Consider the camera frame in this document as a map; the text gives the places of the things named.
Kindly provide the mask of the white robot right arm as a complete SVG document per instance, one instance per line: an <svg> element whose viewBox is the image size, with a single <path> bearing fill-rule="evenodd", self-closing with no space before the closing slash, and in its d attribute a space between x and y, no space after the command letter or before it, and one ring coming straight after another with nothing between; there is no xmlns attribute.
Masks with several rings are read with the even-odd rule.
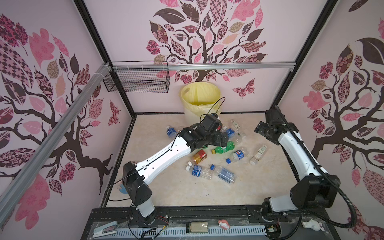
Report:
<svg viewBox="0 0 384 240"><path fill-rule="evenodd" d="M298 128L287 122L279 108L265 112L266 120L259 122L255 133L281 146L297 180L287 195L269 198L273 212L286 212L332 207L337 189L320 173L323 171L338 186L340 180L320 167L299 133Z"/></svg>

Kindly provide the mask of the pepsi label small bottle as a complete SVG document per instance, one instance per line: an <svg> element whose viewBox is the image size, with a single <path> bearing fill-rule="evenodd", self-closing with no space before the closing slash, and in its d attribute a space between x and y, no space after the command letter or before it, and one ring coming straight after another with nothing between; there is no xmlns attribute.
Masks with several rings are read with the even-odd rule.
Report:
<svg viewBox="0 0 384 240"><path fill-rule="evenodd" d="M226 159L226 163L227 164L231 164L231 163L236 163L242 159L244 159L245 157L247 157L249 155L249 151L247 148L244 148L244 147L241 147L241 148L238 148L236 151L234 151L232 153L232 155L230 155L227 159Z"/></svg>

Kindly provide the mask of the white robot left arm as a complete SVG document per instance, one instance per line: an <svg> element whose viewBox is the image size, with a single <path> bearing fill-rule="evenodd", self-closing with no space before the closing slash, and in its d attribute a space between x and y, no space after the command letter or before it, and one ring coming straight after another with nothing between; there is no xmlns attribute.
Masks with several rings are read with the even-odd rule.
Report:
<svg viewBox="0 0 384 240"><path fill-rule="evenodd" d="M123 167L122 183L134 206L143 218L155 215L152 190L149 184L167 167L180 158L209 145L225 147L229 137L221 131L217 114L207 114L198 123L180 130L174 140L150 158Z"/></svg>

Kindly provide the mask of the small blue label bottle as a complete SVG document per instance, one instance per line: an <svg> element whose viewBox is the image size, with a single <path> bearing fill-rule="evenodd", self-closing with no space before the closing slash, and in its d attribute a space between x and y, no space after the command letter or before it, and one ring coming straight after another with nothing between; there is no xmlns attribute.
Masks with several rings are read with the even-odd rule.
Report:
<svg viewBox="0 0 384 240"><path fill-rule="evenodd" d="M170 139L174 139L178 135L178 132L175 130L175 128L171 126L167 126L166 133Z"/></svg>

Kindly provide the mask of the clear bottle green white label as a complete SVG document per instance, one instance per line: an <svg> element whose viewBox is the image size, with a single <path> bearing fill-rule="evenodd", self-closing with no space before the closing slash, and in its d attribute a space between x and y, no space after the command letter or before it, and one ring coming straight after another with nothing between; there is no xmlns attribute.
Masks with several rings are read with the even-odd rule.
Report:
<svg viewBox="0 0 384 240"><path fill-rule="evenodd" d="M267 145L261 145L253 157L250 159L249 163L253 166L255 166L263 157L264 153L267 151L268 146Z"/></svg>

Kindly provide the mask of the small clear green label bottle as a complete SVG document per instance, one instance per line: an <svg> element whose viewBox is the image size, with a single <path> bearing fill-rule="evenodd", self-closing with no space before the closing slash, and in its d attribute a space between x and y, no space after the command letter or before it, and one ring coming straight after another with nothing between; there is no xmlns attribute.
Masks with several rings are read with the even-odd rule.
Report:
<svg viewBox="0 0 384 240"><path fill-rule="evenodd" d="M239 123L236 120L232 119L231 123L235 129L239 130L241 128L241 126L239 125Z"/></svg>

